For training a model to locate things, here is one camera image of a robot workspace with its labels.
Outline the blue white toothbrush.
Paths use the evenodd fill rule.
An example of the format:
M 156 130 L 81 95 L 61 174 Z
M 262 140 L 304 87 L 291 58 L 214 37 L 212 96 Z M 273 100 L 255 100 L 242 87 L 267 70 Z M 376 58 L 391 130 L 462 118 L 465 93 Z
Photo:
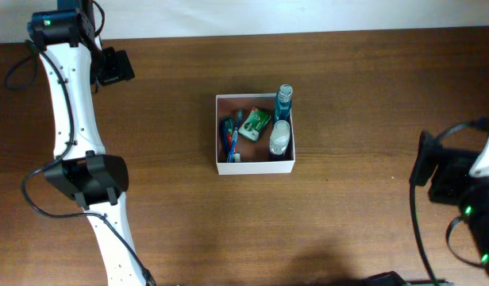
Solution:
M 236 124 L 235 124 L 234 130 L 233 130 L 233 136 L 232 136 L 232 140 L 231 140 L 231 148 L 229 150 L 229 155 L 227 157 L 228 163 L 234 162 L 233 158 L 234 158 L 234 153 L 235 153 L 237 139 L 238 139 L 238 130 L 239 130 L 239 125 L 242 122 L 242 119 L 243 119 L 243 110 L 239 109 L 236 113 Z

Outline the green red toothpaste tube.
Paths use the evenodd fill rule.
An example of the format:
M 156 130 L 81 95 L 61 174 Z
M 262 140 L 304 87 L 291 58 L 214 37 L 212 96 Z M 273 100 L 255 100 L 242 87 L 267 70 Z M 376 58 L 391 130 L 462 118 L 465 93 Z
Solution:
M 233 144 L 233 134 L 236 127 L 232 116 L 225 116 L 219 122 L 219 134 L 225 153 L 225 158 L 229 157 L 229 152 L 233 152 L 232 162 L 240 163 L 241 155 L 237 149 L 237 143 Z

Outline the teal mouthwash bottle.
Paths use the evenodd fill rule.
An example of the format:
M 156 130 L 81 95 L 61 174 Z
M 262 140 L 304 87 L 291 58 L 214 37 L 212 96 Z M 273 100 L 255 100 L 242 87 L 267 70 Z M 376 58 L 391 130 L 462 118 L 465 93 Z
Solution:
M 279 87 L 275 97 L 274 122 L 287 120 L 291 113 L 293 88 L 288 84 Z

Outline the white pink cardboard box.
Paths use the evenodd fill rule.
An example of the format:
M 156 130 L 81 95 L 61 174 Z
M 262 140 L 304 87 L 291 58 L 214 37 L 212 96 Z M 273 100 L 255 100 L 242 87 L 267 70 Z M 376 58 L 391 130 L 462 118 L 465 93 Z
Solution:
M 289 124 L 291 136 L 286 154 L 283 160 L 273 161 L 269 159 L 269 138 L 272 132 L 272 121 L 262 131 L 257 142 L 250 141 L 242 136 L 237 140 L 238 151 L 241 155 L 240 163 L 227 163 L 224 158 L 224 149 L 221 144 L 219 123 L 221 118 L 230 116 L 235 110 L 244 111 L 244 119 L 249 115 L 253 107 L 267 111 L 273 115 L 275 108 L 275 93 L 270 94 L 237 94 L 217 95 L 215 98 L 214 119 L 214 159 L 219 175 L 252 175 L 291 173 L 295 165 L 295 132 L 294 121 L 290 115 Z

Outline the blue disposable razor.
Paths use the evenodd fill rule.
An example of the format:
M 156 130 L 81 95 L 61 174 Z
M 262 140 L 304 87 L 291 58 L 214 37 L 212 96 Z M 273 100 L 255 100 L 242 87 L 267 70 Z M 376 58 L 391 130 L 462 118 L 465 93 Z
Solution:
M 233 120 L 230 116 L 223 117 L 218 126 L 219 135 L 221 138 L 221 146 L 224 150 L 225 157 L 229 154 L 229 137 L 233 132 Z

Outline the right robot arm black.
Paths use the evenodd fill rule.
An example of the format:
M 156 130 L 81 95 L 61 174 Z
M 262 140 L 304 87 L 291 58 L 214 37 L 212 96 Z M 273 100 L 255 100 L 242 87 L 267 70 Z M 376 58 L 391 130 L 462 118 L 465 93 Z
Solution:
M 418 157 L 410 176 L 410 214 L 414 237 L 429 279 L 418 281 L 417 285 L 450 284 L 435 277 L 421 242 L 415 209 L 415 188 L 426 185 L 428 179 L 432 180 L 430 200 L 453 203 L 460 212 L 448 224 L 445 232 L 446 244 L 450 244 L 451 232 L 455 226 L 461 222 L 467 224 L 479 252 L 479 261 L 473 262 L 462 257 L 457 259 L 483 269 L 489 276 L 489 135 L 481 153 L 444 148 L 441 140 L 456 130 L 453 127 L 437 137 L 424 131 L 420 136 Z

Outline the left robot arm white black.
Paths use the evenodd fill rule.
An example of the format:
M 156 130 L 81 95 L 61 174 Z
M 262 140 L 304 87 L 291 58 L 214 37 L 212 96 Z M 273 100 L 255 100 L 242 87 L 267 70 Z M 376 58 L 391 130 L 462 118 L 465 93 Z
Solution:
M 137 256 L 126 214 L 129 174 L 122 157 L 106 153 L 93 107 L 98 87 L 134 78 L 126 51 L 103 48 L 94 1 L 59 1 L 28 24 L 48 76 L 55 120 L 53 162 L 39 172 L 80 208 L 96 236 L 110 285 L 154 285 Z

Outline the blue foam soap bottle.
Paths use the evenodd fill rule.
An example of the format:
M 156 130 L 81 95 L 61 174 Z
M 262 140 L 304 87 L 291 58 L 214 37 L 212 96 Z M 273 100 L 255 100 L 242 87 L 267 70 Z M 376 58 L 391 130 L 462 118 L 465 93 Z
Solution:
M 281 161 L 287 159 L 290 144 L 291 126 L 288 121 L 278 120 L 271 132 L 269 140 L 269 160 Z

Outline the green white soap box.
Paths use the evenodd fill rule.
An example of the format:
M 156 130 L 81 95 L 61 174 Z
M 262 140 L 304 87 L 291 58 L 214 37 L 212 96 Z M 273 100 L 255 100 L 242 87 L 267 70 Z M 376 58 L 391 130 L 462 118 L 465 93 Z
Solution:
M 271 115 L 269 113 L 253 107 L 247 119 L 241 124 L 238 133 L 250 141 L 258 141 L 270 120 Z

